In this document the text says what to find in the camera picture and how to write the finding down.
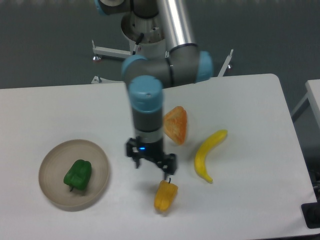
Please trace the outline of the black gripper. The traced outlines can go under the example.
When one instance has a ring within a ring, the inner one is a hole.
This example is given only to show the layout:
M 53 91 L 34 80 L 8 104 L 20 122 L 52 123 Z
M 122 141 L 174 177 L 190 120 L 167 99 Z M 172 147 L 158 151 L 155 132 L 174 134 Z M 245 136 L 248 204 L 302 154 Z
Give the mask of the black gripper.
M 140 136 L 129 138 L 125 144 L 126 156 L 132 158 L 135 168 L 140 167 L 140 159 L 145 159 L 158 166 L 163 171 L 163 179 L 173 176 L 177 170 L 177 156 L 174 153 L 164 153 L 163 138 L 156 142 L 143 142 Z

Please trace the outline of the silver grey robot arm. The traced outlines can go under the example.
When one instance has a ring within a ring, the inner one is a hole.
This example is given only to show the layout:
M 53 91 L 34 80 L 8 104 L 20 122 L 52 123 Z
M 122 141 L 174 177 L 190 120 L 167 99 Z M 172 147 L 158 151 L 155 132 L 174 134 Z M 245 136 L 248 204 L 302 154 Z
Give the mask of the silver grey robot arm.
M 121 67 L 135 134 L 125 147 L 136 166 L 145 159 L 160 168 L 165 177 L 171 176 L 177 170 L 177 157 L 164 152 L 163 89 L 210 79 L 212 58 L 199 50 L 183 0 L 97 0 L 95 5 L 104 15 L 130 13 L 137 19 L 160 21 L 169 56 L 148 59 L 133 53 Z

